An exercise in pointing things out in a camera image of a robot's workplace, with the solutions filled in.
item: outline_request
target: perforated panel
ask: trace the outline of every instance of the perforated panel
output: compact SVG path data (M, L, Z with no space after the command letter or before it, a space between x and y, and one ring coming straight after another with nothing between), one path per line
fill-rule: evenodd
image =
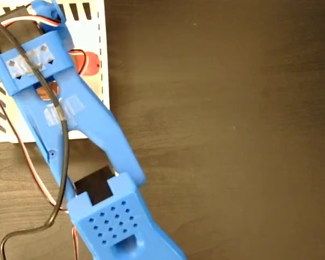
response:
M99 210L80 223L82 229L92 230L91 243L113 246L138 231L142 212L134 196L128 196Z

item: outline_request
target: robotic arm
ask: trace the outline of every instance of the robotic arm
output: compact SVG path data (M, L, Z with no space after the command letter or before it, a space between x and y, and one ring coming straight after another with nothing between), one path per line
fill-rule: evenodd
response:
M35 0L0 21L33 11L41 17L60 21L14 24L11 32L22 43L30 60L47 82L56 82L57 98L69 130L79 130L99 146L119 174L94 173L78 181L75 191L70 179L65 198L72 223L96 260L184 260L183 252L153 221L138 190L146 181L128 141L111 112L78 75L68 54L73 48L65 17L59 6ZM0 35L0 78L27 122L37 146L61 185L63 136L61 120L51 101L42 100L36 89L39 80Z

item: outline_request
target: orange wire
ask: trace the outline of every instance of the orange wire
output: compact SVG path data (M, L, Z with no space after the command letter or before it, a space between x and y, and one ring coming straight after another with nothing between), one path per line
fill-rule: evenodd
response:
M27 163L30 173L31 175L34 177L37 186L40 188L40 191L45 195L46 200L52 205L55 206L56 205L56 201L55 199L51 196L50 192L48 191L48 189L46 188L45 184L43 183L43 181L41 180L40 176L38 175L38 173L36 172L35 166L33 164L33 162L31 161L31 158L29 156L27 147L25 146L24 142L22 141L22 139L20 138L20 136L18 135L16 128L14 127L14 125L12 124L9 116L7 115L6 109L4 108L4 106L1 103L0 100L0 108L2 110L2 112L4 113L4 115L7 118L7 122L9 123L14 135L16 136L20 147L23 151L24 157L25 157L25 162ZM68 213L68 211L66 209L63 209L62 207L60 208L61 211L64 211L65 213ZM73 226L72 228L72 237L73 237L73 243L74 243L74 254L75 254L75 259L79 260L79 246L78 246L78 236L77 236L77 229L75 226Z

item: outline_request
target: blue robotic arm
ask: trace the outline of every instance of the blue robotic arm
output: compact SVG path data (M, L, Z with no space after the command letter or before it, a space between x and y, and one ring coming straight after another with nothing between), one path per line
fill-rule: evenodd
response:
M84 133L108 156L118 176L107 180L111 196L94 204L87 192L78 196L67 181L65 197L72 223L96 260L184 260L183 252L153 221L138 190L145 175L111 112L80 78L68 54L72 38L55 1L33 1L38 15L61 19L59 27L22 44L47 81L56 81L58 99L70 130ZM38 79L16 49L0 54L0 78L26 120L36 143L60 185L62 131L50 101L36 92Z

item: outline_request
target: dark wood surface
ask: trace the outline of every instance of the dark wood surface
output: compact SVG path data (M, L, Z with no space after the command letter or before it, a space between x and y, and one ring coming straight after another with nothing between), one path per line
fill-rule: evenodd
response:
M325 259L325 1L108 0L106 16L112 110L188 259ZM74 179L105 164L71 143ZM49 212L19 148L0 144L0 240ZM8 260L73 259L70 228L61 214L10 241Z

